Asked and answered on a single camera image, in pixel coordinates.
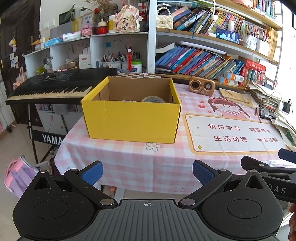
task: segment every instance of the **green leaf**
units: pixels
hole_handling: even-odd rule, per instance
[[[68,18],[71,16],[71,13],[72,13],[72,11],[74,9],[74,5],[75,4],[73,4],[72,8],[70,8],[70,10],[67,12],[67,14],[66,14],[66,16],[65,16],[65,18],[64,18],[64,20],[63,20],[62,23],[65,23],[68,20]]]

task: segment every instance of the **metal screw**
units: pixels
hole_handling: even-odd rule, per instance
[[[104,206],[111,206],[115,203],[115,201],[111,198],[104,198],[103,200],[101,200],[101,204]]]
[[[195,200],[193,200],[191,198],[185,198],[181,201],[181,203],[185,206],[192,206],[195,204]]]

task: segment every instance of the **radio speaker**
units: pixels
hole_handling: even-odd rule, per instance
[[[189,80],[189,91],[211,96],[215,90],[215,81],[196,76],[191,76]]]

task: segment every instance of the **blue gripper pad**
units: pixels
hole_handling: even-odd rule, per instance
[[[282,148],[279,150],[279,158],[296,164],[296,152],[294,151]]]
[[[192,166],[193,175],[197,180],[201,182],[201,184],[206,185],[209,181],[215,178],[215,171],[213,168],[208,165],[201,163],[201,161],[196,160]]]
[[[95,161],[78,172],[78,175],[90,185],[94,185],[103,175],[103,163]]]

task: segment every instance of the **dark door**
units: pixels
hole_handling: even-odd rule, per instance
[[[7,95],[13,92],[13,83],[19,75],[20,67],[24,68],[25,59],[23,54],[32,51],[31,43],[39,39],[39,15],[41,0],[18,0],[1,14],[0,24],[0,68],[7,91]],[[12,48],[9,42],[16,39],[17,51],[14,56],[18,56],[19,68],[12,68],[9,55]],[[17,123],[27,124],[28,106],[13,105],[12,112]],[[35,126],[42,126],[35,105],[31,106],[31,120]]]

